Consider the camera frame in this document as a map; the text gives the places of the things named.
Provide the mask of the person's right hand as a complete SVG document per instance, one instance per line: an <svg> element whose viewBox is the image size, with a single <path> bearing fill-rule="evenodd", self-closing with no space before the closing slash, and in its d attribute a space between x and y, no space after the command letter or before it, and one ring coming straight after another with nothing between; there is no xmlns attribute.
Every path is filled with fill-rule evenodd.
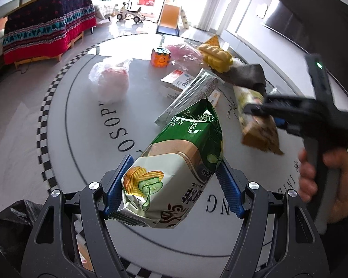
<svg viewBox="0 0 348 278"><path fill-rule="evenodd" d="M299 161L299 195L308 203L317 193L317 184L314 181L316 170L308 162L305 149L300 152ZM342 148L328 151L323 155L323 162L328 168L339 169L341 172L335 203L328 219L329 223L335 223L348 216L348 151Z"/></svg>

